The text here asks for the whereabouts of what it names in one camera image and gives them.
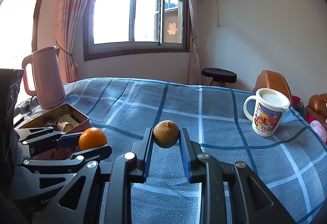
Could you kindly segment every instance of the red cloth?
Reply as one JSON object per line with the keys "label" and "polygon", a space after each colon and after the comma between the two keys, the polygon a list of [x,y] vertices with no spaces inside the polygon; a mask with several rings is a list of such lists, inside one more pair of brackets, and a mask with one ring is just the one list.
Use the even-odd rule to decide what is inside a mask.
{"label": "red cloth", "polygon": [[292,99],[293,99],[293,105],[297,105],[298,103],[301,102],[301,98],[297,96],[292,96]]}
{"label": "red cloth", "polygon": [[312,115],[307,115],[306,117],[307,117],[307,120],[306,121],[308,123],[311,123],[312,121],[317,121]]}

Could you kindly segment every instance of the curtain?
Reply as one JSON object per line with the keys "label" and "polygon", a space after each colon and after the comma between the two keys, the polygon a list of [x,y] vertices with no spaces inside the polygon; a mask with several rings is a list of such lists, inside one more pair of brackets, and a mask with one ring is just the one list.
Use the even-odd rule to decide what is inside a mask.
{"label": "curtain", "polygon": [[188,84],[201,84],[201,70],[199,61],[199,48],[197,45],[197,6],[200,0],[189,0],[190,16],[192,25],[192,43],[190,46],[190,63],[188,69]]}
{"label": "curtain", "polygon": [[81,23],[87,0],[59,0],[55,36],[62,48],[59,67],[64,83],[75,82],[79,78],[78,65],[73,60],[72,48],[75,34]]}
{"label": "curtain", "polygon": [[192,25],[192,43],[190,46],[190,64],[188,68],[188,84],[201,84],[199,48],[197,46],[197,6],[200,0],[189,0]]}

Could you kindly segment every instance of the stool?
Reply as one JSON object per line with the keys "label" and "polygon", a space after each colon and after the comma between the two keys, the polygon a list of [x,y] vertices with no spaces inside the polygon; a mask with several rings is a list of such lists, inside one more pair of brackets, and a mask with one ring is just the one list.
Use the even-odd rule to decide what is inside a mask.
{"label": "stool", "polygon": [[210,86],[217,87],[226,87],[226,82],[235,83],[237,78],[237,74],[219,68],[203,68],[202,75],[212,77]]}

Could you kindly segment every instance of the curtain tassel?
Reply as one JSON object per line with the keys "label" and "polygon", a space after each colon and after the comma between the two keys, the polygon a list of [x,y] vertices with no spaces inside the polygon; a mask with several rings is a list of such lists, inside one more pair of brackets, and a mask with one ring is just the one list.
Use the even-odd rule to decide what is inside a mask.
{"label": "curtain tassel", "polygon": [[78,80],[79,76],[79,67],[78,65],[73,61],[72,62],[72,68],[71,68],[71,77],[72,77],[72,82],[76,82]]}

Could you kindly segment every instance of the window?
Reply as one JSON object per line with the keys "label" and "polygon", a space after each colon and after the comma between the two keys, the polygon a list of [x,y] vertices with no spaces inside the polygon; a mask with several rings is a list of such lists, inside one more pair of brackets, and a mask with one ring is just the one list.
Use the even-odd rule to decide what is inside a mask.
{"label": "window", "polygon": [[84,60],[161,51],[188,51],[187,0],[88,0]]}
{"label": "window", "polygon": [[[37,0],[4,0],[0,5],[0,68],[22,68],[22,60],[32,53],[32,35]],[[32,66],[27,66],[27,81],[34,88]],[[17,104],[30,96],[21,82]]]}

